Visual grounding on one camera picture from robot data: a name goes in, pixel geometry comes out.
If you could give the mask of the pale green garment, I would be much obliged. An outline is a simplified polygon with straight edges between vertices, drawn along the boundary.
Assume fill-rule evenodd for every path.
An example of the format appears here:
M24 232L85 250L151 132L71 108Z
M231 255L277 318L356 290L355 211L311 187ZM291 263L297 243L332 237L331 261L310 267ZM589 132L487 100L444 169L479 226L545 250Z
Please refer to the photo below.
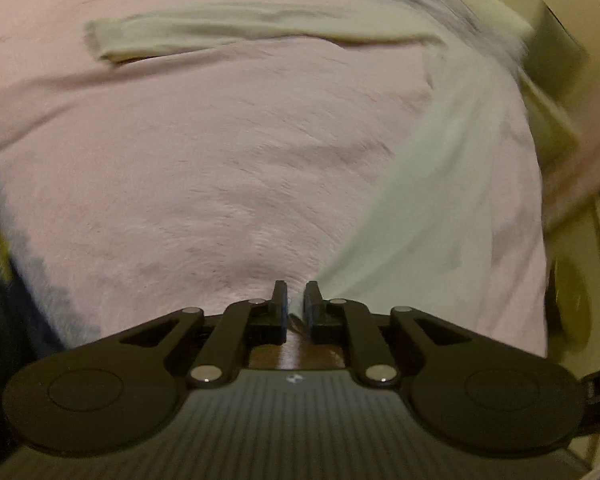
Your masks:
M122 64L242 40L421 44L429 106L378 195L320 273L338 296L407 302L503 340L542 325L541 179L516 85L519 39L400 4L209 3L87 23L94 58Z

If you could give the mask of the pink grey herringbone bedspread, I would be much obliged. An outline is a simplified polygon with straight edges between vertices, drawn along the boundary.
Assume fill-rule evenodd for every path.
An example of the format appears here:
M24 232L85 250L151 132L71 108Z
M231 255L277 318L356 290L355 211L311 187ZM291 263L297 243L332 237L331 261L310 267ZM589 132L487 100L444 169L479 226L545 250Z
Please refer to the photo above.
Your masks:
M430 104L424 47L291 37L114 64L85 40L209 3L400 4L519 39L463 0L0 0L0 239L67 347L277 280L292 312L308 281L395 307L318 276Z

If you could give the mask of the dark olive box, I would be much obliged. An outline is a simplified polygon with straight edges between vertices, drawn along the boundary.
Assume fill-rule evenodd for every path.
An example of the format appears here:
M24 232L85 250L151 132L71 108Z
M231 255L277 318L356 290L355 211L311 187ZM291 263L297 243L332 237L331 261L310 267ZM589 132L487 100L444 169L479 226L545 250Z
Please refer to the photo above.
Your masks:
M524 72L554 100L568 93L588 60L585 46L568 32L545 2L524 46Z

